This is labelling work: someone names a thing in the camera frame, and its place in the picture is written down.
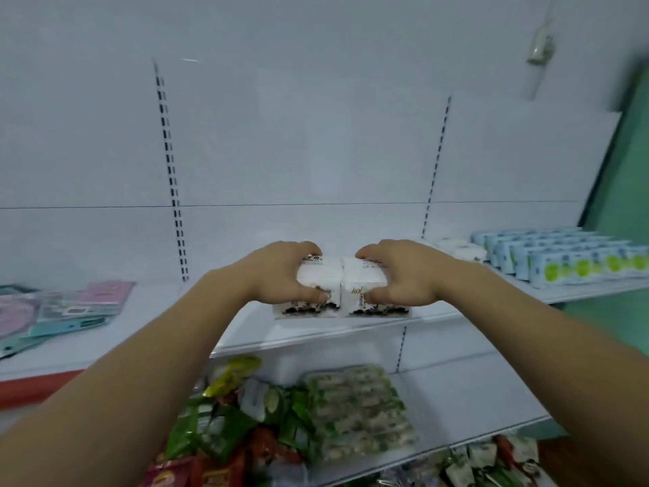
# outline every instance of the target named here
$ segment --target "yellow snack bag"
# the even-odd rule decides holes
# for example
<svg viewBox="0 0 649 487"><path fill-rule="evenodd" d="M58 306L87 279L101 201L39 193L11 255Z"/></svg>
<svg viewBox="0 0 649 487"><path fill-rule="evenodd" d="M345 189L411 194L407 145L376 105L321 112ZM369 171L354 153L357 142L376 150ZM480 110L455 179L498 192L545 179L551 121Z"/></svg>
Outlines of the yellow snack bag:
<svg viewBox="0 0 649 487"><path fill-rule="evenodd" d="M262 365L262 360L254 355L236 355L232 357L219 377L203 392L203 396L222 397L237 388L244 378L247 378Z"/></svg>

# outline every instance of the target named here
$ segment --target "hand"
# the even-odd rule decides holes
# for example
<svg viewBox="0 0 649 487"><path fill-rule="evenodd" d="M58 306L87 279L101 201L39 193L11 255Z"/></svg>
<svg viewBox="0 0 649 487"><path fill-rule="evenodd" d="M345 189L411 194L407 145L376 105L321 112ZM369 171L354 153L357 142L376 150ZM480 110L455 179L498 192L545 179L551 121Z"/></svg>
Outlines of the hand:
<svg viewBox="0 0 649 487"><path fill-rule="evenodd" d="M371 304L400 306L427 306L443 299L450 278L466 263L414 241L393 239L361 248L356 258L380 261L391 275L386 287L371 289L365 300Z"/></svg>
<svg viewBox="0 0 649 487"><path fill-rule="evenodd" d="M326 293L303 286L295 277L300 261L309 254L320 256L322 251L310 241L277 241L253 251L228 269L233 277L240 277L243 281L248 301L324 304L329 298Z"/></svg>

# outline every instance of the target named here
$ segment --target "green wall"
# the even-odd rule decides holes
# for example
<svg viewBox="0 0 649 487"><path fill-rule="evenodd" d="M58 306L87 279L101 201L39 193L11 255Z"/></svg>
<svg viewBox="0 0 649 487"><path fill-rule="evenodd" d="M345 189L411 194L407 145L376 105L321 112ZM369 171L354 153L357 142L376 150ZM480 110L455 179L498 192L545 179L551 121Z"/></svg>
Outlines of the green wall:
<svg viewBox="0 0 649 487"><path fill-rule="evenodd" d="M649 69L630 95L584 229L649 244ZM564 311L649 354L649 290L569 302ZM546 421L521 433L542 439L565 431Z"/></svg>

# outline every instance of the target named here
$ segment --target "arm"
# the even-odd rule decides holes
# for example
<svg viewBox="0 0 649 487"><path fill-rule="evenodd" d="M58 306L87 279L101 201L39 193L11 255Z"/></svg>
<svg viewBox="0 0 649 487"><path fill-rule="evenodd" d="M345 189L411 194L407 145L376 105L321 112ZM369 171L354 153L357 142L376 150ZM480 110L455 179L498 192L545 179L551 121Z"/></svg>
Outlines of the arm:
<svg viewBox="0 0 649 487"><path fill-rule="evenodd" d="M202 277L0 438L0 485L136 485L244 304L326 300L295 279L307 254L273 243Z"/></svg>
<svg viewBox="0 0 649 487"><path fill-rule="evenodd" d="M489 268L413 241L385 240L359 258L382 261L391 283L369 302L453 304L489 338L568 432L628 476L649 484L649 358L523 293Z"/></svg>

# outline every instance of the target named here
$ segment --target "person's left hand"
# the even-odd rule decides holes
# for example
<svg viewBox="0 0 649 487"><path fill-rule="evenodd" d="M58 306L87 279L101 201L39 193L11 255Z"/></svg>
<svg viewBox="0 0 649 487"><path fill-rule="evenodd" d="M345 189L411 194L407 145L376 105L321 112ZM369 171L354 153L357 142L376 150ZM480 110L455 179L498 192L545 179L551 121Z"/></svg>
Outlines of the person's left hand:
<svg viewBox="0 0 649 487"><path fill-rule="evenodd" d="M309 254L320 256L322 251L311 241L277 241L253 251L227 268L233 277L241 277L248 301L324 304L329 298L325 292L305 287L296 279L300 261Z"/></svg>

